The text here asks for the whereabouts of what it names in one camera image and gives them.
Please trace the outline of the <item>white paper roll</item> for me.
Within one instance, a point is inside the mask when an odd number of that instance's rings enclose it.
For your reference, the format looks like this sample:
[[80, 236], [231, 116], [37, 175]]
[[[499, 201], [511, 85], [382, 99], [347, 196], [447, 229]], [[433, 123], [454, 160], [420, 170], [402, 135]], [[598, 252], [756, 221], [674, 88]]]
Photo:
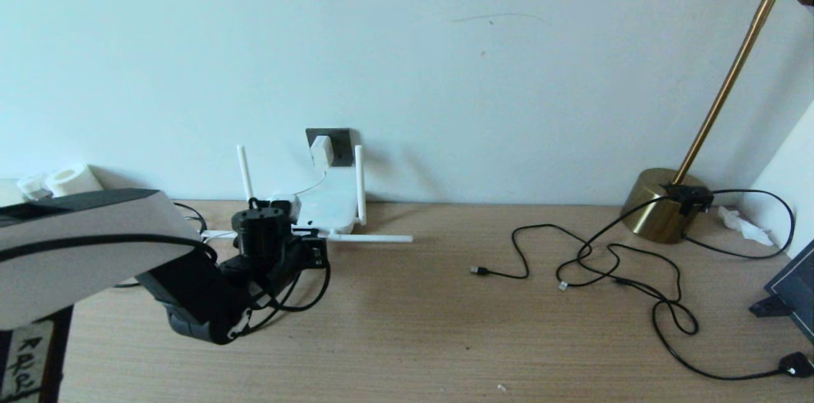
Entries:
[[84, 163], [70, 165], [48, 174], [45, 177], [44, 184], [52, 192], [53, 197], [104, 190], [92, 167]]

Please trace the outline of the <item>brass desk lamp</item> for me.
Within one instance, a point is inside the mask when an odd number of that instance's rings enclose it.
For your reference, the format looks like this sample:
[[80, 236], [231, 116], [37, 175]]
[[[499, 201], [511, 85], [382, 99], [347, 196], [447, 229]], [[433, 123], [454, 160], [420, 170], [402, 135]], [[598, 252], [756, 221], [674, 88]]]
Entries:
[[[633, 234], [654, 243], [681, 243], [686, 240], [694, 219], [712, 206], [716, 194], [700, 180], [690, 176], [690, 168], [735, 88], [776, 1], [761, 0], [756, 7], [729, 72], [679, 168], [649, 168], [639, 173], [619, 216]], [[796, 1], [814, 10], [814, 0]]]

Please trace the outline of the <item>dark teal printed box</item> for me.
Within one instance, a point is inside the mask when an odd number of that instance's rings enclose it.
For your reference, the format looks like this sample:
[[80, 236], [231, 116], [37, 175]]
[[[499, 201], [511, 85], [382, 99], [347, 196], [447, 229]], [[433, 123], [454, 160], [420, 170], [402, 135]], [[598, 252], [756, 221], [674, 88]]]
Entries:
[[792, 322], [814, 345], [814, 239], [765, 286], [791, 308]]

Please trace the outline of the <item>white router with antennas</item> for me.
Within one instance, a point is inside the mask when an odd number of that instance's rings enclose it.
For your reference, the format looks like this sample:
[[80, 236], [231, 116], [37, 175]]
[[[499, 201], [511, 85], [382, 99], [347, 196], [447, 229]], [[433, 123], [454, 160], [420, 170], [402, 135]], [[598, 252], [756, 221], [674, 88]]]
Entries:
[[[367, 224], [366, 186], [364, 185], [364, 150], [354, 146], [355, 162], [351, 167], [331, 167], [322, 185], [302, 195], [302, 206], [293, 227], [316, 229], [318, 235], [338, 243], [413, 243], [412, 235], [356, 234], [355, 227]], [[276, 192], [267, 200], [289, 196]]]

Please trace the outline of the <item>grey wall socket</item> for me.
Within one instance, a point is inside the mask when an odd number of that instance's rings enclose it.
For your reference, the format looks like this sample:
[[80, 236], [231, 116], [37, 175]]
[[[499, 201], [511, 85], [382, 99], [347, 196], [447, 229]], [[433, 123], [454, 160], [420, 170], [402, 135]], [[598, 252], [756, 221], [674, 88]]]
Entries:
[[351, 167], [355, 162], [354, 142], [349, 128], [306, 128], [309, 148], [318, 137], [328, 137], [331, 145], [331, 167]]

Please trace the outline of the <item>clear plastic jar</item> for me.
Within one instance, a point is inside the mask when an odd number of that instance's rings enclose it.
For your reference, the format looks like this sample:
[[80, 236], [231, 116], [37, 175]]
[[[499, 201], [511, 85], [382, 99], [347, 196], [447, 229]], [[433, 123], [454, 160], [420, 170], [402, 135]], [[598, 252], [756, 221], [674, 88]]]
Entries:
[[17, 180], [17, 188], [23, 196], [29, 198], [41, 198], [50, 195], [52, 192], [45, 185], [46, 178], [46, 172], [21, 177]]

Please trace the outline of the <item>crumpled white tissue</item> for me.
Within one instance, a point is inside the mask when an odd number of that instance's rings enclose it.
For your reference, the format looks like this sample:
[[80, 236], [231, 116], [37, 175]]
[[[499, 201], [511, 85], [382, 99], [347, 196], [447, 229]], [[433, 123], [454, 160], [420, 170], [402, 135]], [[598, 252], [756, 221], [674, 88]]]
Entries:
[[747, 240], [760, 243], [765, 246], [772, 247], [773, 241], [764, 229], [759, 228], [756, 224], [741, 218], [738, 210], [730, 210], [724, 207], [718, 207], [717, 215], [727, 229], [735, 230], [741, 233], [742, 237]]

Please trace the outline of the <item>white power adapter with cord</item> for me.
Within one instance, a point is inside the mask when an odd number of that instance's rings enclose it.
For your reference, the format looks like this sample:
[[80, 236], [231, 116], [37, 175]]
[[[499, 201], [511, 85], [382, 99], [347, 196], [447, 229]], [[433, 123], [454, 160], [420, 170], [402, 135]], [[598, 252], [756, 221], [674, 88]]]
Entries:
[[314, 168], [321, 174], [320, 179], [308, 188], [288, 192], [287, 195], [302, 195], [313, 191], [322, 185], [326, 177], [328, 177], [328, 171], [332, 167], [335, 158], [331, 137], [327, 135], [316, 136], [313, 142], [309, 144], [309, 152], [312, 162], [314, 163]]

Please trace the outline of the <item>black clip stand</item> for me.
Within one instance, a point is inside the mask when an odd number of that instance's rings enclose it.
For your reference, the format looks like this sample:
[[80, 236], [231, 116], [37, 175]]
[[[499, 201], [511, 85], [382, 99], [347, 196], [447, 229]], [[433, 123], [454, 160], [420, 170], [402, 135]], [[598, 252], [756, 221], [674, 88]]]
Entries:
[[749, 311], [755, 317], [788, 317], [795, 313], [796, 309], [781, 295], [770, 295], [750, 305]]

